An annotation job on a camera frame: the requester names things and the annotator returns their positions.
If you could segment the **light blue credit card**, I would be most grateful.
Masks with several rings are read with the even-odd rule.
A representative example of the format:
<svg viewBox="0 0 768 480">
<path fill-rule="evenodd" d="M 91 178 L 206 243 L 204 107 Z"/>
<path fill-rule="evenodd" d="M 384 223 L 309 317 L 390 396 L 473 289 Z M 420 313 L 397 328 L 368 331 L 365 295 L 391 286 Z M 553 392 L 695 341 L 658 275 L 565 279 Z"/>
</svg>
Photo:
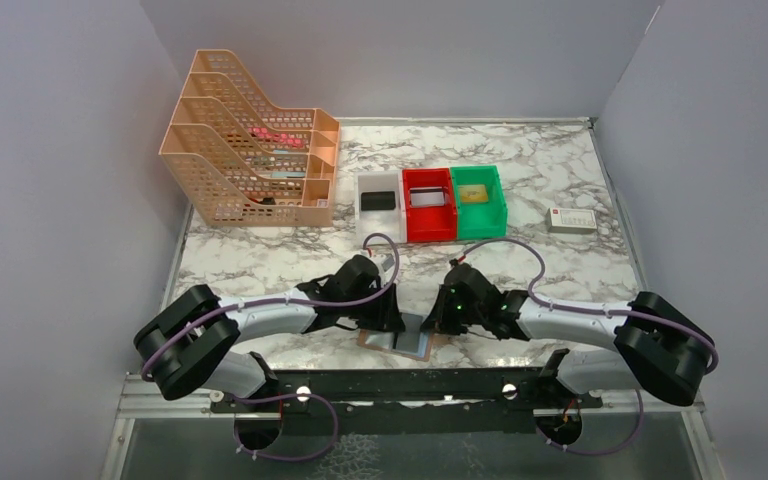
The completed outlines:
<svg viewBox="0 0 768 480">
<path fill-rule="evenodd" d="M 367 331 L 361 345 L 365 348 L 391 351 L 395 346 L 398 334 L 394 332 Z"/>
</svg>

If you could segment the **black credit card from holder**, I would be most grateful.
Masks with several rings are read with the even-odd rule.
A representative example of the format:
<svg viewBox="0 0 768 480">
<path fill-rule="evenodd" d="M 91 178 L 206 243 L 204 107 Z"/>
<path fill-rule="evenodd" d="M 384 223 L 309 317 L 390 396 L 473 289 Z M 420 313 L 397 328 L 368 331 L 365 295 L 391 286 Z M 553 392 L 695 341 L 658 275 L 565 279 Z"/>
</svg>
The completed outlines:
<svg viewBox="0 0 768 480">
<path fill-rule="evenodd" d="M 361 211 L 390 211 L 397 208 L 394 191 L 366 191 L 360 194 Z"/>
</svg>

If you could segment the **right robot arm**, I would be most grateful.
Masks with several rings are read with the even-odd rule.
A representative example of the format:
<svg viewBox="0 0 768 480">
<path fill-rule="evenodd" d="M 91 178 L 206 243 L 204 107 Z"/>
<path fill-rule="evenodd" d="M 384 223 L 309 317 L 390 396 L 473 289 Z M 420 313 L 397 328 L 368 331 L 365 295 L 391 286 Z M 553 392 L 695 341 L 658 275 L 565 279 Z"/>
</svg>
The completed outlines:
<svg viewBox="0 0 768 480">
<path fill-rule="evenodd" d="M 712 338 L 652 292 L 622 303 L 560 303 L 532 289 L 501 291 L 467 263 L 446 274 L 422 327 L 460 335 L 472 325 L 499 340 L 561 340 L 585 350 L 558 353 L 537 380 L 539 398 L 560 407 L 595 390 L 642 390 L 675 406 L 694 403 L 715 365 Z"/>
</svg>

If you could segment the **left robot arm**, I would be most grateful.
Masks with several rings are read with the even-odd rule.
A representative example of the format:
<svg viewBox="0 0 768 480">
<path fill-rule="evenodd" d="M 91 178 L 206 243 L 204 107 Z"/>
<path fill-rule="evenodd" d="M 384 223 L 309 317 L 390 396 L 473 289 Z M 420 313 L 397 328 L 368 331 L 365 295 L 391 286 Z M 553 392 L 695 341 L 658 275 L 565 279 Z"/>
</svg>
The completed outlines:
<svg viewBox="0 0 768 480">
<path fill-rule="evenodd" d="M 334 274 L 248 298 L 223 299 L 205 284 L 191 287 L 135 335 L 141 374 L 166 400 L 208 388 L 262 410 L 273 401 L 277 379 L 260 354 L 237 354 L 232 347 L 272 335 L 338 328 L 344 319 L 362 330 L 401 332 L 405 325 L 394 280 L 399 267 L 394 254 L 355 255 Z"/>
</svg>

